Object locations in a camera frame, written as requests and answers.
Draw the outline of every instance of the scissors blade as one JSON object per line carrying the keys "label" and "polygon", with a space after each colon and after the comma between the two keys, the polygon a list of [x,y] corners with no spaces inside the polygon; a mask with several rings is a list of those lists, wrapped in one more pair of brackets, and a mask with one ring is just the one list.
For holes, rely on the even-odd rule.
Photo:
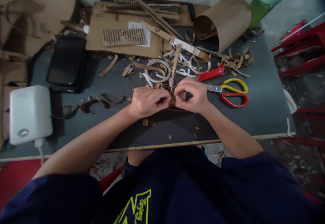
{"label": "scissors blade", "polygon": [[208,91],[218,92],[222,93],[222,87],[221,86],[214,86],[214,85],[206,85]]}

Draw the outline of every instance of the hand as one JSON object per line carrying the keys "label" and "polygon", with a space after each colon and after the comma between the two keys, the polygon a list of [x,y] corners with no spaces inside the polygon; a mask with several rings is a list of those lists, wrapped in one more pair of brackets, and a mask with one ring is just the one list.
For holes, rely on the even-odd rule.
{"label": "hand", "polygon": [[[183,101],[179,94],[183,91],[190,92],[193,97],[188,101]],[[174,95],[176,97],[175,106],[190,112],[202,113],[211,104],[207,97],[207,87],[203,83],[194,81],[186,77],[175,88]]]}
{"label": "hand", "polygon": [[135,88],[130,104],[130,113],[138,119],[151,116],[168,108],[170,98],[167,90],[151,87]]}

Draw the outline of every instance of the scissors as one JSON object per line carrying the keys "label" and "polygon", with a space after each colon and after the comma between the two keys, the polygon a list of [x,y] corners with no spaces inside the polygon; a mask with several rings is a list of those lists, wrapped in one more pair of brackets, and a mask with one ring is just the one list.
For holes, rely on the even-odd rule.
{"label": "scissors", "polygon": [[[244,88],[244,91],[240,91],[238,89],[235,89],[233,87],[230,87],[228,85],[226,85],[227,83],[229,82],[238,82],[242,85],[242,87]],[[226,102],[229,106],[231,107],[235,107],[235,108],[241,108],[241,107],[244,107],[247,105],[248,103],[248,96],[246,95],[246,93],[248,92],[248,87],[247,85],[240,79],[228,79],[226,81],[224,81],[222,83],[222,85],[220,86],[214,86],[214,85],[206,85],[207,86],[207,90],[209,91],[213,91],[213,92],[218,92],[221,94],[221,99],[223,99],[224,102]],[[226,94],[226,93],[223,93],[223,89],[229,89],[233,92],[236,92],[236,93],[229,93],[229,94]],[[231,97],[231,96],[241,96],[241,97],[244,97],[244,103],[241,104],[241,105],[235,105],[233,103],[231,103],[229,100],[227,100],[226,97]]]}

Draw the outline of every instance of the navy blue shirt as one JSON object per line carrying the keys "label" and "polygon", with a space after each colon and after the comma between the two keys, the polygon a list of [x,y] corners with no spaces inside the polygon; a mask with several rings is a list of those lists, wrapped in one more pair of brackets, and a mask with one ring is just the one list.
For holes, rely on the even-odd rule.
{"label": "navy blue shirt", "polygon": [[30,181],[3,209],[0,223],[315,223],[319,208],[266,152],[224,158],[198,147],[156,150],[105,196],[90,176]]}

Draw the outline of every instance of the white power bank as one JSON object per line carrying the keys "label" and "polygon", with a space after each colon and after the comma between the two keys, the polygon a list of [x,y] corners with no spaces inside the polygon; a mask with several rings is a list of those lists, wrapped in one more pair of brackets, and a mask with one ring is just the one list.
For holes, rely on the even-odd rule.
{"label": "white power bank", "polygon": [[21,144],[53,132],[50,91],[41,85],[10,93],[10,143]]}

